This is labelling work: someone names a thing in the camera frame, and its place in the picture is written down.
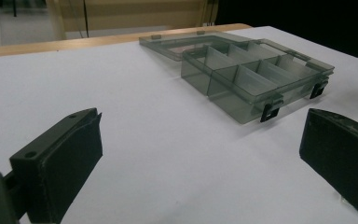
white table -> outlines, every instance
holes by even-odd
[[[103,157],[62,224],[358,224],[298,154],[309,108],[358,121],[358,59],[272,27],[230,33],[335,72],[322,96],[240,125],[180,78],[180,63],[138,42],[0,57],[0,172],[63,117],[97,107]]]

clear plastic organizer box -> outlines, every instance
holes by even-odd
[[[267,39],[220,33],[214,41],[211,34],[197,37],[197,44],[189,35],[175,40],[170,36],[166,41],[160,36],[154,44],[145,43],[182,60],[181,77],[240,124],[258,118],[264,122],[276,117],[282,106],[308,95],[310,99],[319,96],[333,74],[332,65]]]

black latch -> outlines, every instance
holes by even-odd
[[[312,93],[310,94],[310,99],[313,99],[319,95],[322,94],[322,92],[324,92],[324,87],[327,86],[328,81],[324,80],[320,83],[315,84],[315,86],[313,86],[313,90]]]
[[[279,109],[283,105],[283,100],[277,100],[272,102],[271,104],[266,104],[264,106],[263,115],[261,116],[260,122],[264,122],[266,120],[277,117]]]

